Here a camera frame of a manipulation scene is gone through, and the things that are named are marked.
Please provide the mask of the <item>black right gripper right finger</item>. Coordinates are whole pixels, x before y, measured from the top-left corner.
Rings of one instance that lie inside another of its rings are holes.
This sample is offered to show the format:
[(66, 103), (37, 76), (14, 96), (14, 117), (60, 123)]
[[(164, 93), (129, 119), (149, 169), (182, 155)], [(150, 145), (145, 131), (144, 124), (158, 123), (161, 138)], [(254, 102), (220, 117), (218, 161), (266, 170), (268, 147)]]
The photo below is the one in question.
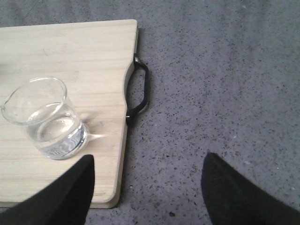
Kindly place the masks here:
[(242, 176), (218, 154), (204, 158), (201, 189), (214, 225), (298, 225), (300, 213)]

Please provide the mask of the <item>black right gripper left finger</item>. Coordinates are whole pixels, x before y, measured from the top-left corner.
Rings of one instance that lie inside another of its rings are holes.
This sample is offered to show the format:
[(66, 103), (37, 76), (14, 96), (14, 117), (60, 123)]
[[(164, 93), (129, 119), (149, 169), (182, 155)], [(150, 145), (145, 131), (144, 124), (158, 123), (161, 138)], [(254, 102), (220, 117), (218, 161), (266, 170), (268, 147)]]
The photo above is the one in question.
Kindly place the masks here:
[(85, 155), (49, 186), (0, 215), (2, 225), (83, 225), (94, 193), (94, 157)]

